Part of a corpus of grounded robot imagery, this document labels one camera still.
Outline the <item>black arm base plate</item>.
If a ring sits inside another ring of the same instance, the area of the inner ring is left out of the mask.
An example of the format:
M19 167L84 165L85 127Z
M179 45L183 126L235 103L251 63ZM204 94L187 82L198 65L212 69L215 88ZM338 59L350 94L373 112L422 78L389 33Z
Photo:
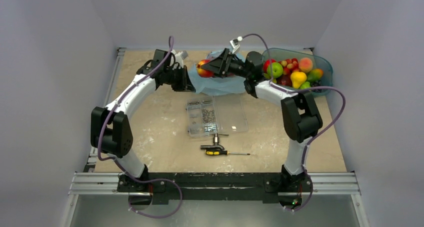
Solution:
M133 196L146 194L153 205L171 200L261 201L264 204L299 206L302 195L312 191L310 176L289 176L282 172L151 172L151 183L139 183L118 176L117 192Z

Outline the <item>teal transparent plastic bin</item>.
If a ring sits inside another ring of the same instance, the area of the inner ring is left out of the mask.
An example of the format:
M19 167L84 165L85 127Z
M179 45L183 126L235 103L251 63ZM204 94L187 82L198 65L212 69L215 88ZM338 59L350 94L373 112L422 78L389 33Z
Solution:
M324 58L320 57L320 56L316 56L316 55L312 55L309 53L305 53L305 52L298 52L298 51L294 51L294 50L287 50L287 49L282 49L282 48L270 48L269 50L265 50L262 53L262 60L263 60L263 65L264 62L267 60L271 60L274 59L276 60L276 62L280 62L282 60L286 60L286 59L293 59L296 58L297 61L299 62L300 59L302 58L310 58L313 62L313 69L321 69L323 70L323 76L319 81L316 82L311 82L311 87L320 87L320 86L332 86L333 85L333 68L332 65ZM292 72L302 72L298 68L294 69ZM288 86L284 86L284 85L279 85L277 84L277 79L271 78L267 73L263 72L263 76L265 78L265 80L270 80L272 79L273 83L281 86L285 89L288 89L290 91L294 91L294 90L300 90L299 88L293 88L293 87L288 87Z

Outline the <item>light blue printed plastic bag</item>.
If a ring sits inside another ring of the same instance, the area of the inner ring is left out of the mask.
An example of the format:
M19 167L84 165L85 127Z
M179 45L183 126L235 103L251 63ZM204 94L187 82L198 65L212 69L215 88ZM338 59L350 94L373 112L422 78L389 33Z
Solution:
M245 78L240 76L226 78L200 77L196 69L196 64L193 64L190 68L187 68L187 73L196 94L222 96L229 94L242 94L245 92Z

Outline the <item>aluminium frame rail front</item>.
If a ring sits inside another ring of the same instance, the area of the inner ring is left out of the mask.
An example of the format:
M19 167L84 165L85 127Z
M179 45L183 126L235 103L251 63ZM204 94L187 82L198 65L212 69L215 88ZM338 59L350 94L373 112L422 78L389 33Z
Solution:
M125 195L119 192L117 172L77 172L72 178L69 195ZM351 172L313 172L313 193L317 195L359 195L356 175Z

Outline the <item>red yellow fake apple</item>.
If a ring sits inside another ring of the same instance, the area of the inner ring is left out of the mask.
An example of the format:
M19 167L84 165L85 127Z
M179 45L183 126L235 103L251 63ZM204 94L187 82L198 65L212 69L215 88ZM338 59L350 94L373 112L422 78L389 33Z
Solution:
M210 60L209 60L209 59L202 59L201 61L199 61L199 62L196 64L196 71L197 71L197 74L198 74L200 77L202 77L202 78L212 78L212 77L214 76L214 73L213 73L212 71L210 71L210 70L206 70L206 69L202 68L202 66L203 66L204 64L207 64L207 63L209 63L209 62L210 62Z

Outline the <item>yellow fake pear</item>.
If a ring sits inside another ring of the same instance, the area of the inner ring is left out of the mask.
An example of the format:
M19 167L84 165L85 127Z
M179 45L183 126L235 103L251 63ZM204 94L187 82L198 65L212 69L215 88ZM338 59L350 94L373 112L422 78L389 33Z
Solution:
M292 82L292 87L299 89L300 86L307 81L307 75L301 71L294 71L290 75L290 80Z

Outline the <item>fake mango green red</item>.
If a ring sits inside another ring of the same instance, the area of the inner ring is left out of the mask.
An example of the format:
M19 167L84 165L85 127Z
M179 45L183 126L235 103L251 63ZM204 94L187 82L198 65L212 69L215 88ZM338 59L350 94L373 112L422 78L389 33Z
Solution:
M307 81L310 83L319 81L324 75L324 71L320 68L314 68L307 74Z

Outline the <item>green fake lumpy fruit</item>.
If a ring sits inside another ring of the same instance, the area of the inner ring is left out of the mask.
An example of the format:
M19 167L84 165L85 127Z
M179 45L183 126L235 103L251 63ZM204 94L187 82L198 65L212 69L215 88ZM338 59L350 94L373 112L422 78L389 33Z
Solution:
M311 83L309 81L305 81L299 87L300 90L309 89L309 88L311 88Z

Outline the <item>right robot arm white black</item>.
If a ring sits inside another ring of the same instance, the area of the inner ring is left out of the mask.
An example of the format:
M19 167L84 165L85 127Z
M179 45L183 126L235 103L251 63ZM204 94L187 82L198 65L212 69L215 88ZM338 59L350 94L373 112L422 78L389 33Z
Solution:
M298 190L302 181L307 180L306 158L310 141L318 135L323 120L310 92L278 90L263 76L262 54L251 51L245 60L225 48L218 57L196 65L199 71L209 71L214 77L244 78L244 87L248 94L280 105L283 127L289 137L289 148L285 163L277 179L265 179L266 192Z

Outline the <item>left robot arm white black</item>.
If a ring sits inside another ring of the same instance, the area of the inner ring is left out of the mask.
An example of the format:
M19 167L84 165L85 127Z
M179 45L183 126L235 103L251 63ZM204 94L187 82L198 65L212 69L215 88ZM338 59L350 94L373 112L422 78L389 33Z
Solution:
M97 159L113 161L138 192L154 182L167 182L167 179L149 177L147 165L132 149L134 137L130 119L146 98L162 85L170 85L176 92L194 91L184 64L187 57L186 51L155 50L153 58L136 71L132 82L117 98L91 112L90 144L97 149Z

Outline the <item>aluminium frame rail left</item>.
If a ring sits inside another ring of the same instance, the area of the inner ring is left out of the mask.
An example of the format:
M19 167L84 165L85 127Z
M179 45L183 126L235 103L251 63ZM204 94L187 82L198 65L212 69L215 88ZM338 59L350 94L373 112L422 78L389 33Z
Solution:
M119 73L122 67L122 62L123 62L126 51L127 51L126 47L119 47L116 51L116 58L113 64L113 69L110 75L109 83L105 92L103 106L107 105L111 101L111 98L114 95L113 93L116 87L116 80L119 77ZM97 159L98 159L98 149L96 147L91 147L83 172L84 173L94 172Z

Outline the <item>clear plastic screw organizer box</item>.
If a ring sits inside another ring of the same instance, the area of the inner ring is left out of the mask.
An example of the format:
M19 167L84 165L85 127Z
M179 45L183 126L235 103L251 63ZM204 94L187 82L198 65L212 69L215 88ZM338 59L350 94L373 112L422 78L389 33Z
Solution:
M248 121L240 94L201 96L186 102L188 134L200 138L214 134L248 131Z

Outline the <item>fake peach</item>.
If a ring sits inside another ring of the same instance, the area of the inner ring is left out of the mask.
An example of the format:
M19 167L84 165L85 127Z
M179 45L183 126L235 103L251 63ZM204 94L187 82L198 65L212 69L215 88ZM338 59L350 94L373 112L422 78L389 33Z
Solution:
M306 74L313 69L313 66L313 61L309 57L301 58L298 62L298 68Z

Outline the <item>aluminium frame rail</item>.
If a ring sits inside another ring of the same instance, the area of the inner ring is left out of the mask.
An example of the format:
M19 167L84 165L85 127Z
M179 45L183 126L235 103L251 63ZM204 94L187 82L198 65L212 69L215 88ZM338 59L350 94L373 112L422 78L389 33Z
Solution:
M113 64L113 69L110 75L109 83L105 92L103 106L107 105L111 101L111 98L114 95L113 93L116 87L116 80L119 77L119 73L122 67L122 62L123 62L126 51L127 51L126 47L119 47L116 51L116 58ZM83 172L84 173L94 172L97 159L98 159L98 149L96 147L91 147Z
M125 195L119 192L117 172L77 172L72 178L69 195ZM351 172L313 172L313 193L317 195L359 195L356 175Z

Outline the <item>yellow black screwdriver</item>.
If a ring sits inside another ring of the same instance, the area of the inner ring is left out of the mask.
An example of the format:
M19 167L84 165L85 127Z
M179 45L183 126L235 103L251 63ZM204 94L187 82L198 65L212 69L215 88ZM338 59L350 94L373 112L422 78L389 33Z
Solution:
M241 156L250 156L250 153L242 153L242 152L230 152L228 150L206 150L205 154L208 156L228 156L228 155L241 155Z

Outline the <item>black metal hand tool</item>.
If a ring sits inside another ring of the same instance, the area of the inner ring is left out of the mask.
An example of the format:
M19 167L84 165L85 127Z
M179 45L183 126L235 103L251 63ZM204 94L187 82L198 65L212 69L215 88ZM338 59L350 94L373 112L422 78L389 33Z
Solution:
M229 135L224 134L224 133L215 133L213 135L212 144L211 145L201 145L200 149L206 150L206 149L210 149L210 148L218 148L220 150L224 150L225 148L220 144L220 136L228 137Z

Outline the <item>dark red fake apple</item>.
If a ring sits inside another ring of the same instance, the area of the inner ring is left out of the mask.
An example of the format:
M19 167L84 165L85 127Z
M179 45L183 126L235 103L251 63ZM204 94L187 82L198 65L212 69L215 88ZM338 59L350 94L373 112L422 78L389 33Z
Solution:
M293 83L289 75L282 75L277 80L276 83L281 86L292 87Z

